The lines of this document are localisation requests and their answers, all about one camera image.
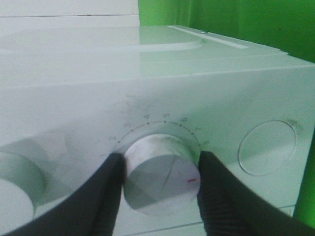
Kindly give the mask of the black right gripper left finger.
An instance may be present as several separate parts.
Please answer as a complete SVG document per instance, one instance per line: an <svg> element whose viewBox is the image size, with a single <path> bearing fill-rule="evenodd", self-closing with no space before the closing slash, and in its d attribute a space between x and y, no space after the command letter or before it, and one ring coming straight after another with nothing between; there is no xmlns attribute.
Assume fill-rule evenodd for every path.
<svg viewBox="0 0 315 236"><path fill-rule="evenodd" d="M112 153L74 193L2 236L111 236L121 200L125 160Z"/></svg>

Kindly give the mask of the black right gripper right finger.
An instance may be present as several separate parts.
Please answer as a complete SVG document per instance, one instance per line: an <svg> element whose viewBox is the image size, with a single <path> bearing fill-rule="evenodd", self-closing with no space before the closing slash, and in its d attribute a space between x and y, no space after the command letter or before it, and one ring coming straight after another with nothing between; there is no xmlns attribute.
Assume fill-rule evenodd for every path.
<svg viewBox="0 0 315 236"><path fill-rule="evenodd" d="M314 228L246 187L209 151L200 154L198 207L208 236L313 236Z"/></svg>

